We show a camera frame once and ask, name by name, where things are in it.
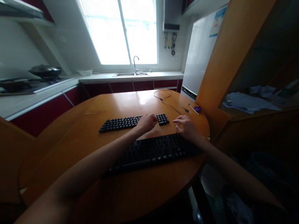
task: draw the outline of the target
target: kitchen sink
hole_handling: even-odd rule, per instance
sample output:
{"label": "kitchen sink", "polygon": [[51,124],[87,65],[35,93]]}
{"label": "kitchen sink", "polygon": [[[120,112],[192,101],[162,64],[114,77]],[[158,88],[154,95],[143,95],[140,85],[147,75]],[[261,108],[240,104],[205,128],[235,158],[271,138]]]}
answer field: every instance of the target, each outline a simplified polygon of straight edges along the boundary
{"label": "kitchen sink", "polygon": [[145,75],[149,75],[148,73],[137,73],[137,74],[135,74],[135,73],[117,73],[117,74],[115,74],[114,75],[114,77],[116,77],[116,76],[145,76]]}
{"label": "kitchen sink", "polygon": [[117,73],[115,76],[134,76],[135,73]]}

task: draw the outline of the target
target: window frame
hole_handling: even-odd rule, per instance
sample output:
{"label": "window frame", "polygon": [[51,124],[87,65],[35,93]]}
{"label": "window frame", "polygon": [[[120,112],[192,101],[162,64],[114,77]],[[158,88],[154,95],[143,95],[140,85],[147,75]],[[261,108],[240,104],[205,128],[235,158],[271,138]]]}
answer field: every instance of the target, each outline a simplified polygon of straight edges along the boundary
{"label": "window frame", "polygon": [[[93,45],[93,48],[97,54],[97,58],[99,60],[100,66],[101,66],[101,71],[102,72],[110,72],[110,71],[131,71],[132,69],[134,69],[134,62],[131,59],[131,53],[130,53],[130,49],[129,49],[129,43],[128,43],[128,38],[127,38],[127,32],[126,32],[126,25],[125,25],[125,20],[124,20],[124,16],[123,16],[123,12],[122,12],[122,7],[121,7],[121,0],[117,0],[118,1],[118,7],[120,10],[120,15],[121,15],[121,23],[122,23],[122,27],[123,27],[123,32],[125,35],[125,41],[126,41],[126,46],[127,46],[127,51],[128,51],[128,56],[129,56],[129,61],[130,64],[129,65],[119,65],[119,64],[114,64],[114,65],[106,65],[106,64],[102,64],[100,61],[100,58],[98,56],[97,50],[94,46],[92,37],[91,37],[91,32],[90,32],[90,28],[88,25],[88,21],[87,21],[87,16],[85,16],[85,12],[84,9],[81,6],[80,0],[76,0],[76,4],[79,10],[79,14],[81,15],[81,19],[82,22],[84,24],[84,27],[86,29],[86,33],[90,38],[90,41]],[[148,70],[150,69],[158,69],[159,68],[159,36],[160,36],[160,31],[159,31],[159,24],[160,24],[160,20],[161,20],[161,15],[159,14],[159,10],[158,10],[158,2],[159,0],[156,0],[156,32],[157,32],[157,37],[156,37],[156,41],[157,41],[157,63],[156,64],[136,64],[136,68],[139,68],[141,70]]]}

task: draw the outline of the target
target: frying pan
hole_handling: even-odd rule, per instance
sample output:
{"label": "frying pan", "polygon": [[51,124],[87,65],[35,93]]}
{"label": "frying pan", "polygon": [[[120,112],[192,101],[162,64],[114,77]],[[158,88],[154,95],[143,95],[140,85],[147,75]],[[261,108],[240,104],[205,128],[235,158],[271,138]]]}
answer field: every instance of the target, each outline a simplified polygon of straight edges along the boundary
{"label": "frying pan", "polygon": [[0,87],[2,88],[9,88],[9,87],[15,87],[15,86],[24,86],[28,83],[27,78],[19,78],[19,79],[6,79],[0,81]]}

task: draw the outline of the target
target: range hood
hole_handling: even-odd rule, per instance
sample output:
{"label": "range hood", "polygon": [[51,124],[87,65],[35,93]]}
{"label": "range hood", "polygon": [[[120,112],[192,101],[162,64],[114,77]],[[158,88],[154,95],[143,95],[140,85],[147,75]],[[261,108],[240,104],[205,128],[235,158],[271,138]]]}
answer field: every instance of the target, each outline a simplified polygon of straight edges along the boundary
{"label": "range hood", "polygon": [[0,16],[45,19],[42,10],[20,0],[0,0]]}
{"label": "range hood", "polygon": [[0,19],[55,26],[54,23],[46,20],[42,10],[21,0],[0,0]]}

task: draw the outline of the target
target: white refrigerator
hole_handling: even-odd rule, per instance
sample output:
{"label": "white refrigerator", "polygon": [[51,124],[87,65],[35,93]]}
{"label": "white refrigerator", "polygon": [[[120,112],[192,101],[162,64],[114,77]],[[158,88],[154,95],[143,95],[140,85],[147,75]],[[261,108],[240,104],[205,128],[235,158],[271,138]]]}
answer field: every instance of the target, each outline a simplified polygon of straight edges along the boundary
{"label": "white refrigerator", "polygon": [[193,24],[182,91],[196,98],[205,75],[227,6]]}

